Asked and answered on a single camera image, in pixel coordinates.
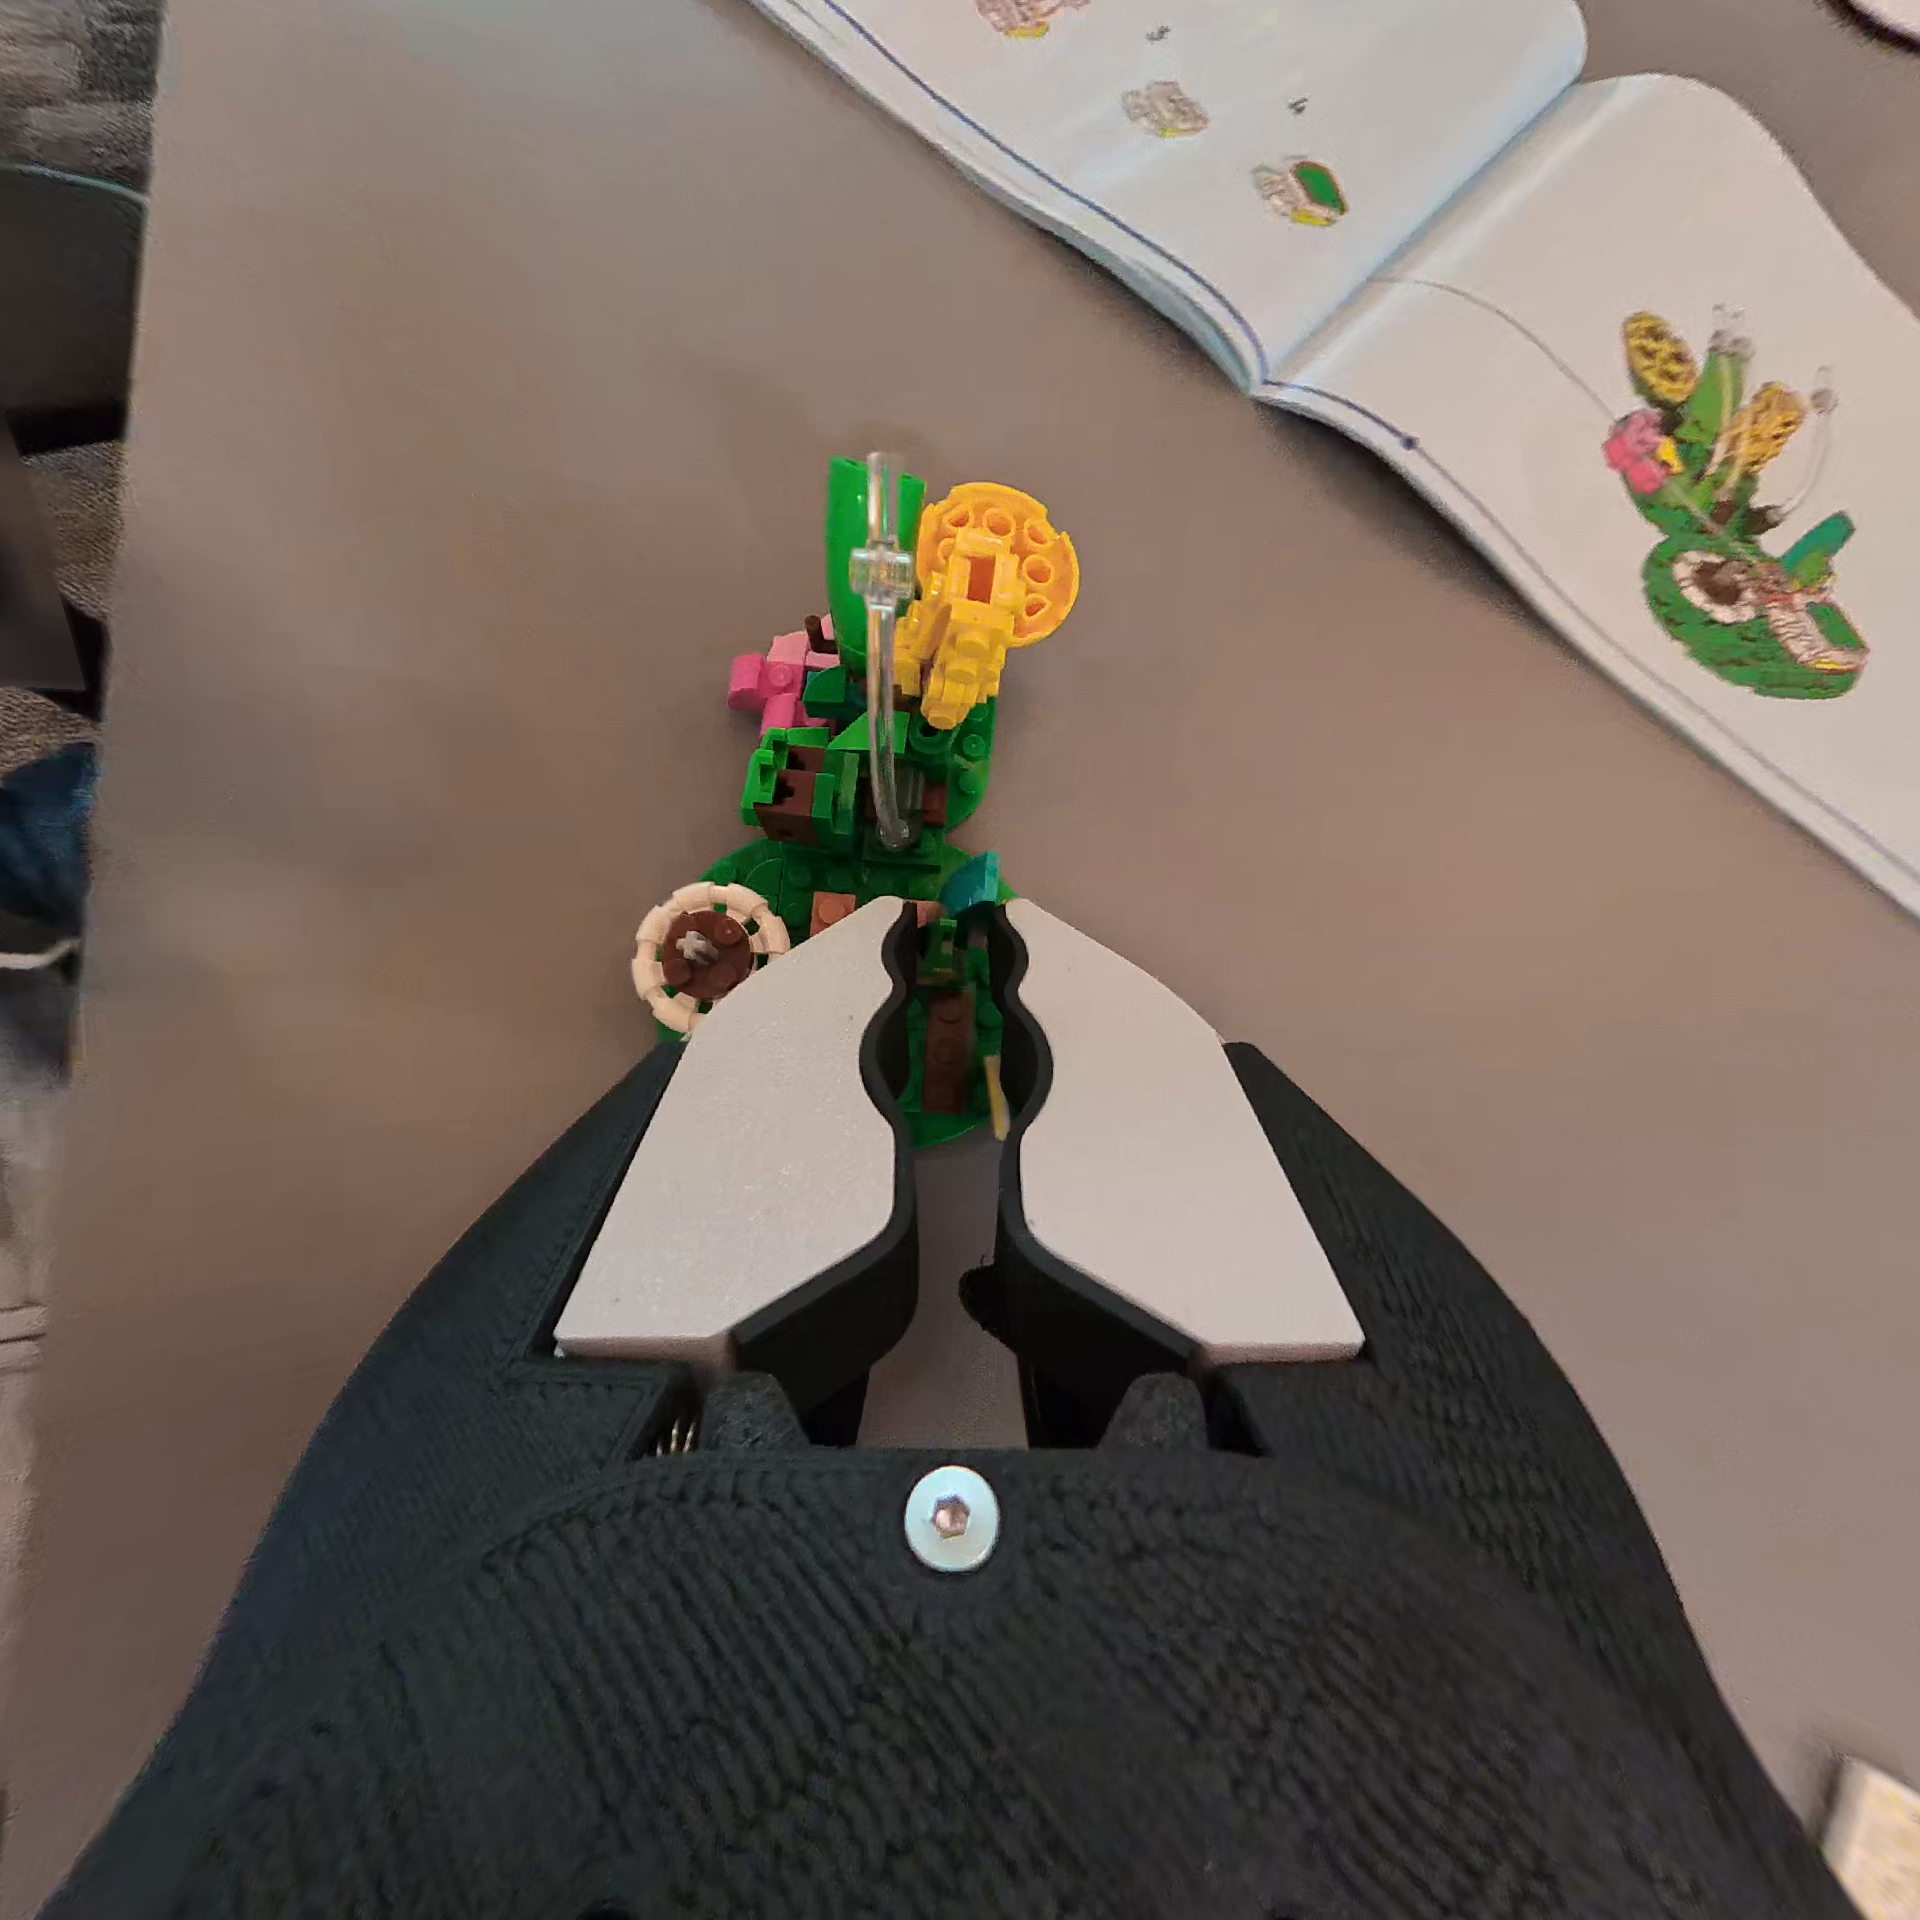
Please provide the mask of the green lego flower model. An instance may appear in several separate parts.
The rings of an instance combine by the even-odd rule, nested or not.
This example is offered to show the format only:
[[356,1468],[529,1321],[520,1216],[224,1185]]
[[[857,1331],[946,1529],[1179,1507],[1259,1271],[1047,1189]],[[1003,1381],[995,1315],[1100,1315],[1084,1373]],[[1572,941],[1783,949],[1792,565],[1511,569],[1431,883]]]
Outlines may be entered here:
[[828,613],[730,665],[727,706],[760,730],[740,789],[751,842],[657,904],[631,981],[687,1043],[775,961],[896,896],[919,925],[903,1114],[918,1148],[1003,1137],[1002,1015],[964,916],[1014,890],[958,827],[980,809],[1006,665],[1054,635],[1081,589],[1067,530],[1036,496],[927,483],[882,456],[830,467]]

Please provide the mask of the blue cloth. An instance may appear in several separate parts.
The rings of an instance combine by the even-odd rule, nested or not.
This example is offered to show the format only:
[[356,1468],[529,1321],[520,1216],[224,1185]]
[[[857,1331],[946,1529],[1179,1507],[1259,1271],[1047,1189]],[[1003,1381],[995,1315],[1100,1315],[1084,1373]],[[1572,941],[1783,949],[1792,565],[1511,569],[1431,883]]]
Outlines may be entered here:
[[3,969],[34,972],[80,945],[98,751],[59,748],[3,780]]

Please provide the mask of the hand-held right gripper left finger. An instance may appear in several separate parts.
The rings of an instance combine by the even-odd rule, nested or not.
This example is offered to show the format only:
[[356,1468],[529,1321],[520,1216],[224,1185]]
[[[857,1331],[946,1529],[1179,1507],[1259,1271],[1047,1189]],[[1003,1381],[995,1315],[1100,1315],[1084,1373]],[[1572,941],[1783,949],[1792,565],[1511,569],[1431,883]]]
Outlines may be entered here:
[[678,1050],[560,1307],[560,1357],[771,1377],[815,1442],[857,1442],[922,1291],[918,964],[914,907],[873,899]]

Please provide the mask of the white instruction booklet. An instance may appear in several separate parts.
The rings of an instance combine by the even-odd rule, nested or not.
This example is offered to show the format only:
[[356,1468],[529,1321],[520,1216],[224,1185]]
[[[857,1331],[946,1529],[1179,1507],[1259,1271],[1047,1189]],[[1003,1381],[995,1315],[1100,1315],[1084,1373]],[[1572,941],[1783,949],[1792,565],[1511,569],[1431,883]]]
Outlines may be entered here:
[[1580,4],[760,11],[1915,915],[1918,325],[1740,104]]

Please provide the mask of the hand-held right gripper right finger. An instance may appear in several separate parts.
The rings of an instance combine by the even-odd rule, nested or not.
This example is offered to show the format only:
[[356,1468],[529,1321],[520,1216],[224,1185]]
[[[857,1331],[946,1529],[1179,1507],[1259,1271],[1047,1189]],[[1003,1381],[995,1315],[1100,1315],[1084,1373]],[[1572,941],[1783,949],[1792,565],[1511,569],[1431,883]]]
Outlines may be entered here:
[[969,928],[1010,1112],[979,1301],[1026,1441],[1095,1444],[1145,1377],[1356,1360],[1361,1319],[1211,1023],[1032,901]]

